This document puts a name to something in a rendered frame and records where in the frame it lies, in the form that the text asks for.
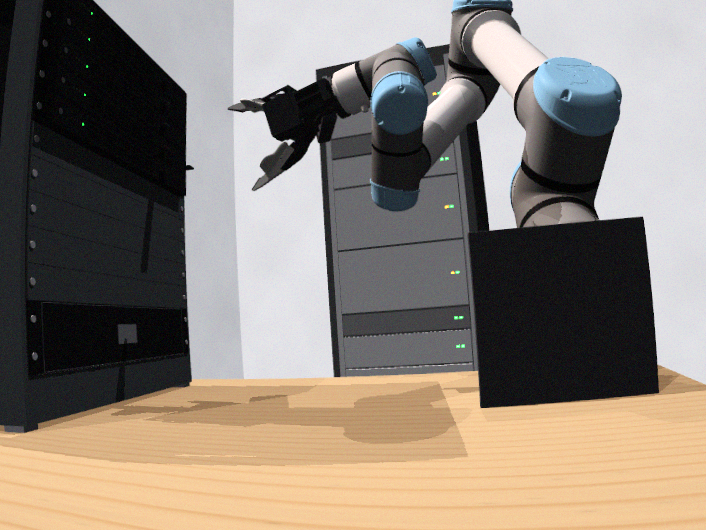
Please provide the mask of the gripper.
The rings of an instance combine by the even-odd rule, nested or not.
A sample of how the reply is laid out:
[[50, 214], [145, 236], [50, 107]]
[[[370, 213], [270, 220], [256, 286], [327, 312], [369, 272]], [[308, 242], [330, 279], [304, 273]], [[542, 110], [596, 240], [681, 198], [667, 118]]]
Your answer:
[[[287, 142], [282, 142], [273, 154], [263, 158], [260, 168], [265, 174], [257, 180], [252, 191], [260, 189], [303, 158], [316, 133], [320, 131], [318, 126], [321, 124], [322, 116], [332, 114], [334, 110], [342, 119], [351, 116], [343, 109], [337, 96], [332, 96], [334, 95], [331, 87], [332, 78], [333, 76], [326, 78], [327, 80], [322, 78], [300, 90], [286, 85], [263, 98], [241, 99], [241, 103], [228, 107], [228, 110], [242, 113], [263, 111], [271, 135], [276, 140], [295, 141], [290, 146]], [[285, 93], [277, 94], [281, 91]], [[271, 98], [274, 99], [271, 100]], [[299, 117], [302, 119], [299, 120]]]

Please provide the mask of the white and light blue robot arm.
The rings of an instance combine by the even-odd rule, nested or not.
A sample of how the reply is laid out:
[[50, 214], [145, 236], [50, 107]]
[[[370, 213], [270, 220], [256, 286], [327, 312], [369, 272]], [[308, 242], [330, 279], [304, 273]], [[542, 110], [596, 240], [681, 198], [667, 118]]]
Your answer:
[[419, 38], [334, 73], [331, 87], [347, 113], [373, 106], [370, 183], [380, 208], [405, 211], [417, 203], [421, 179], [484, 114], [501, 84], [526, 131], [510, 185], [517, 228], [599, 220], [594, 202], [621, 88], [590, 62], [545, 56], [521, 35], [512, 6], [511, 0], [453, 1], [444, 94], [429, 107], [424, 86], [437, 73]]

